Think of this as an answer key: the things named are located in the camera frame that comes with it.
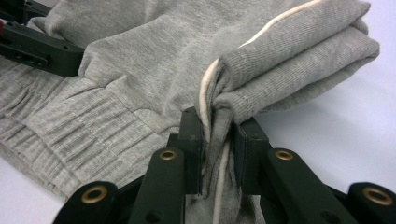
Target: black bracket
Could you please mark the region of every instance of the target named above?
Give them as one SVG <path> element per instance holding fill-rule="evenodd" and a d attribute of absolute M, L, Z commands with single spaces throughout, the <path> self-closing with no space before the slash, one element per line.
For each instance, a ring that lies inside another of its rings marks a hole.
<path fill-rule="evenodd" d="M 128 224 L 184 223 L 184 177 L 182 150 L 169 147 L 156 151 L 151 157 Z"/>
<path fill-rule="evenodd" d="M 84 49 L 17 22 L 0 25 L 0 54 L 7 59 L 62 77 L 78 75 Z"/>
<path fill-rule="evenodd" d="M 186 158 L 186 193 L 202 192 L 202 163 L 205 160 L 205 140 L 202 123 L 191 107 L 181 115 L 179 134 L 171 134 L 167 147 L 176 147 L 184 152 Z"/>
<path fill-rule="evenodd" d="M 22 26 L 47 16 L 50 8 L 35 1 L 0 0 L 0 55 L 62 77 L 78 75 L 84 49 Z"/>
<path fill-rule="evenodd" d="M 45 17 L 50 7 L 33 0 L 0 0 L 0 18 L 6 21 L 26 23 L 33 17 Z"/>

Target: brass screw insert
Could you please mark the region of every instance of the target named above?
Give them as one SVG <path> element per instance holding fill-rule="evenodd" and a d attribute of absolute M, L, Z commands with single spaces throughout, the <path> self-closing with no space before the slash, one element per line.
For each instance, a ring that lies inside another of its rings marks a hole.
<path fill-rule="evenodd" d="M 393 204 L 392 198 L 384 191 L 380 189 L 375 189 L 371 187 L 367 187 L 362 190 L 364 197 L 373 203 L 378 203 L 385 206 L 390 206 Z"/>
<path fill-rule="evenodd" d="M 177 156 L 174 150 L 165 150 L 160 154 L 160 158 L 165 161 L 170 161 Z"/>
<path fill-rule="evenodd" d="M 81 196 L 84 203 L 97 203 L 102 201 L 107 195 L 107 188 L 104 186 L 95 186 L 87 189 Z"/>
<path fill-rule="evenodd" d="M 283 151 L 283 150 L 279 150 L 275 153 L 275 155 L 281 159 L 282 161 L 289 161 L 291 159 L 293 159 L 293 155 L 291 155 L 289 152 L 287 151 Z"/>

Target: white background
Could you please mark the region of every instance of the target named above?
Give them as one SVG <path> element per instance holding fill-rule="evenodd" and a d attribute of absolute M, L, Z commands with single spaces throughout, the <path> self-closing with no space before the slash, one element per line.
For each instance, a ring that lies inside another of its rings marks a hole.
<path fill-rule="evenodd" d="M 50 6 L 56 0 L 41 0 Z M 381 54 L 354 77 L 288 112 L 258 116 L 274 147 L 300 154 L 327 185 L 370 181 L 396 192 L 396 2 L 365 21 Z M 51 223 L 63 203 L 0 158 L 0 223 Z"/>

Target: gray fabric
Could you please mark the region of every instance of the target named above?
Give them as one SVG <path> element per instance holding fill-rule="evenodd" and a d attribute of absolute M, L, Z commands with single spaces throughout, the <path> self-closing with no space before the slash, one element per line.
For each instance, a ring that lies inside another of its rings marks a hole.
<path fill-rule="evenodd" d="M 209 223 L 231 122 L 304 103 L 378 55 L 360 20 L 369 5 L 355 0 L 323 0 L 238 49 L 304 2 L 61 1 L 29 25 L 86 47 L 79 77 L 0 59 L 0 154 L 64 199 L 93 180 L 121 187 L 145 173 L 183 109 L 199 110 L 202 75 L 219 58 L 205 195 L 187 202 L 187 223 Z M 232 157 L 221 221 L 252 223 L 259 213 L 234 183 Z"/>

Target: fleece fabric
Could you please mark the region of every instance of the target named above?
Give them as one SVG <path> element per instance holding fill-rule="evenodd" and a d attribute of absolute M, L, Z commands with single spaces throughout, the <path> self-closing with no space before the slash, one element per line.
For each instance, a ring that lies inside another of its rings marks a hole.
<path fill-rule="evenodd" d="M 379 53 L 361 21 L 370 5 L 357 0 L 318 1 L 240 47 L 306 2 L 61 0 L 29 26 L 86 48 L 79 76 L 0 58 L 0 154 L 63 199 L 94 180 L 122 187 L 195 106 L 208 144 L 204 195 L 188 198 L 187 223 L 254 223 L 260 211 L 223 151 L 231 123 L 309 101 Z"/>

